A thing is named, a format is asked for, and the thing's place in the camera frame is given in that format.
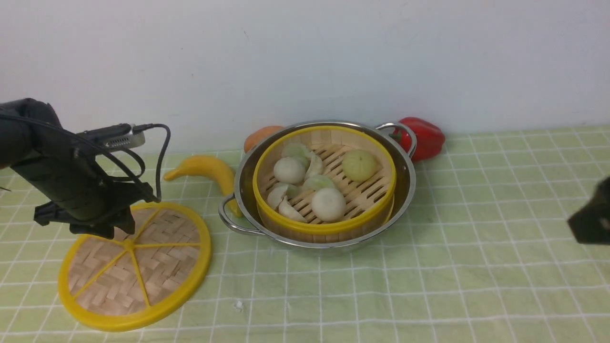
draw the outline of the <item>yellow rim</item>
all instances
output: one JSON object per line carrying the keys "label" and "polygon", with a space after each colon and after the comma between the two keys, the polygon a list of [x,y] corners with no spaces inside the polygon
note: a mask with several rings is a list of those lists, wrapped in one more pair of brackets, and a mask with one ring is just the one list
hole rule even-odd
{"label": "yellow rim", "polygon": [[[210,266],[210,261],[212,259],[212,242],[210,239],[210,232],[207,229],[206,224],[203,222],[201,217],[193,212],[191,209],[173,203],[151,203],[151,204],[140,204],[132,207],[132,210],[138,209],[146,209],[146,208],[157,208],[158,210],[153,213],[149,219],[144,223],[141,229],[134,240],[145,230],[146,224],[152,220],[152,218],[158,213],[162,208],[172,209],[186,215],[190,220],[195,223],[197,230],[199,231],[199,243],[175,243],[171,244],[172,246],[199,246],[199,257],[193,266],[190,275],[187,279],[176,289],[175,292],[170,294],[167,298],[160,301],[158,304],[150,305],[148,302],[148,294],[144,291],[144,284],[142,280],[142,276],[139,273],[139,268],[137,267],[137,262],[135,260],[135,255],[133,248],[127,247],[124,245],[125,250],[120,253],[117,257],[115,257],[112,261],[110,261],[101,271],[98,272],[89,282],[87,282],[79,292],[75,295],[70,294],[70,288],[68,287],[68,272],[70,270],[70,264],[76,255],[79,247],[85,242],[85,240],[91,236],[89,235],[81,235],[72,247],[66,254],[63,259],[62,267],[59,271],[59,280],[57,282],[59,298],[61,299],[66,310],[80,323],[90,328],[94,328],[101,331],[109,331],[109,332],[122,332],[129,330],[136,330],[153,323],[158,322],[159,320],[165,318],[166,316],[173,313],[175,310],[180,308],[199,288],[199,285],[203,281],[207,269]],[[141,244],[135,245],[135,248],[153,248],[156,246],[161,246],[160,244]],[[98,276],[103,274],[110,266],[112,266],[121,256],[129,253],[132,258],[132,262],[134,263],[134,269],[137,271],[138,282],[140,283],[140,289],[143,291],[144,299],[146,302],[146,309],[144,311],[128,314],[126,316],[104,316],[101,314],[95,314],[92,312],[86,311],[84,308],[80,307],[78,303],[76,303],[76,297],[80,294],[80,292],[85,289],[89,284],[91,284]]]}
{"label": "yellow rim", "polygon": [[[309,223],[297,222],[296,220],[288,219],[288,218],[284,217],[283,215],[274,211],[271,207],[269,207],[267,202],[263,199],[262,194],[260,194],[259,185],[258,185],[258,174],[259,174],[259,170],[260,170],[261,161],[265,160],[265,158],[267,157],[269,152],[272,149],[274,149],[276,146],[281,144],[283,141],[285,141],[291,137],[294,137],[296,135],[299,135],[299,134],[302,134],[305,132],[317,131],[317,130],[347,131],[347,132],[359,135],[359,136],[369,140],[371,143],[375,144],[381,151],[383,151],[384,155],[386,155],[387,160],[390,161],[390,167],[392,169],[392,171],[391,171],[392,176],[390,177],[390,184],[388,186],[388,191],[387,191],[386,195],[384,195],[383,198],[381,198],[379,200],[379,202],[377,202],[371,209],[369,209],[368,211],[365,211],[363,214],[357,216],[356,218],[344,220],[344,221],[338,222],[338,223],[330,223],[330,224],[309,224]],[[265,152],[263,152],[263,154],[261,155],[259,161],[256,164],[256,167],[254,168],[254,177],[253,177],[254,197],[256,199],[256,202],[257,202],[257,205],[258,205],[258,208],[260,211],[264,212],[273,221],[279,223],[280,225],[283,225],[286,228],[290,228],[294,231],[301,232],[304,234],[315,234],[315,235],[338,234],[338,233],[341,233],[344,231],[351,230],[351,229],[353,229],[357,226],[360,226],[360,225],[364,224],[365,222],[371,220],[373,217],[378,215],[385,206],[388,205],[388,202],[390,202],[392,200],[395,187],[396,187],[396,166],[394,165],[394,161],[392,160],[390,153],[387,152],[387,150],[384,148],[384,146],[381,143],[377,142],[377,140],[371,138],[369,135],[366,135],[360,131],[353,130],[350,128],[344,128],[344,127],[340,127],[340,126],[330,126],[330,125],[313,126],[311,128],[300,129],[295,132],[291,132],[290,134],[287,134],[287,135],[281,137],[280,139],[278,139],[277,141],[273,142],[267,148],[267,150],[265,150]]]}

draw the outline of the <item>black cable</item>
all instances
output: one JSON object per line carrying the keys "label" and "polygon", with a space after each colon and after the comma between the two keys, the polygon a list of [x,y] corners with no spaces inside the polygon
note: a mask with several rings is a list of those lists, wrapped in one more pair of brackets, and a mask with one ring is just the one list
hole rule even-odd
{"label": "black cable", "polygon": [[98,151],[99,153],[101,153],[102,155],[104,155],[106,158],[108,158],[109,160],[111,160],[112,162],[114,162],[114,164],[116,164],[119,168],[121,168],[121,170],[128,176],[131,178],[131,180],[133,180],[134,184],[136,185],[136,187],[138,187],[140,189],[140,191],[142,191],[144,194],[146,194],[148,196],[148,198],[156,203],[161,202],[161,186],[160,186],[160,179],[161,179],[161,162],[162,162],[162,158],[165,155],[165,150],[167,149],[167,146],[169,144],[169,140],[170,140],[170,129],[163,125],[163,124],[148,124],[148,125],[141,125],[142,127],[144,127],[141,131],[147,130],[149,128],[164,128],[167,132],[167,136],[165,138],[165,142],[163,143],[163,148],[161,149],[161,153],[159,154],[159,160],[157,161],[157,173],[156,173],[156,182],[157,182],[157,195],[155,196],[152,192],[150,192],[148,189],[146,189],[146,187],[144,187],[144,184],[140,181],[140,179],[138,179],[134,173],[127,168],[127,166],[122,163],[119,159],[117,159],[113,154],[111,154],[110,152],[108,152],[107,149],[105,149],[102,146],[99,146],[97,144],[94,144],[93,142],[82,138],[81,136],[74,134],[66,129],[60,128],[58,126],[53,126],[50,125],[44,121],[41,120],[36,120],[36,119],[31,119],[31,118],[25,118],[25,117],[14,117],[12,115],[6,115],[6,114],[0,114],[0,119],[5,119],[5,120],[9,120],[9,121],[21,121],[23,123],[29,123],[29,124],[33,124],[33,125],[38,125],[41,126],[43,128],[47,128],[47,129],[51,129],[53,131],[57,131],[60,132],[64,135],[67,135],[68,137],[75,139],[81,143],[84,143],[88,146],[90,146],[91,148],[95,149],[96,151]]}
{"label": "black cable", "polygon": [[146,125],[136,125],[132,129],[134,134],[138,134],[142,131],[146,131],[152,128],[163,128],[165,129],[165,141],[163,142],[163,146],[161,146],[161,152],[159,153],[159,157],[157,158],[157,171],[155,172],[155,178],[157,179],[157,196],[159,200],[161,199],[161,165],[163,164],[163,158],[165,157],[165,151],[167,150],[167,146],[170,144],[171,131],[170,128],[165,124],[146,124]]}
{"label": "black cable", "polygon": [[[119,151],[122,151],[122,152],[128,154],[129,157],[133,158],[134,161],[136,161],[136,163],[138,163],[138,166],[140,166],[140,173],[138,175],[136,175],[135,177],[138,179],[140,177],[142,177],[142,175],[144,175],[144,172],[146,171],[146,165],[145,165],[142,157],[140,157],[140,155],[136,154],[135,152],[133,152],[129,149],[119,148]],[[119,182],[131,181],[131,178],[128,176],[109,176],[109,178],[114,181],[119,181]]]}

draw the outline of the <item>bamboo steamer lid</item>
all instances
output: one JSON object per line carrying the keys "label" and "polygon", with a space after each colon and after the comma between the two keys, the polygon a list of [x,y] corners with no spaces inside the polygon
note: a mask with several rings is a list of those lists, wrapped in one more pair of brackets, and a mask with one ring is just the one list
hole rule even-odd
{"label": "bamboo steamer lid", "polygon": [[168,316],[199,288],[212,257],[201,217],[172,203],[132,208],[135,234],[81,235],[59,275],[66,310],[101,331],[135,330]]}

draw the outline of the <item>white wall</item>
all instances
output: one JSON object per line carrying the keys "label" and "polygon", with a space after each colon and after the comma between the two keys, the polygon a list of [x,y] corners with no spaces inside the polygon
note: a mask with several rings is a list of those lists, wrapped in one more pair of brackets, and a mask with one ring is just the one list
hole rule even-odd
{"label": "white wall", "polygon": [[2,0],[0,101],[166,123],[173,151],[322,118],[609,122],[609,32],[607,0]]}

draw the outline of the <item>woven bamboo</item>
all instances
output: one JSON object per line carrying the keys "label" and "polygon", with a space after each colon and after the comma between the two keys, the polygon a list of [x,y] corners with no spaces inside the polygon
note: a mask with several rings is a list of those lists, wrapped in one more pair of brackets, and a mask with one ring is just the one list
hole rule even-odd
{"label": "woven bamboo", "polygon": [[[284,147],[302,143],[318,155],[323,163],[323,174],[331,178],[346,200],[346,211],[337,223],[326,223],[312,212],[314,191],[303,192],[289,203],[306,219],[307,223],[294,222],[281,217],[264,199],[278,182],[273,167],[281,158]],[[343,173],[343,156],[350,150],[366,150],[379,162],[376,173],[364,182],[354,182]],[[257,199],[261,220],[269,230],[302,242],[331,243],[353,239],[367,234],[387,221],[393,206],[395,166],[387,151],[375,140],[354,130],[325,128],[296,131],[290,137],[279,139],[261,157],[255,172]]]}
{"label": "woven bamboo", "polygon": [[123,316],[154,306],[186,280],[198,259],[199,232],[186,215],[165,208],[133,215],[135,235],[115,229],[114,240],[88,237],[72,260],[68,287],[86,311]]}

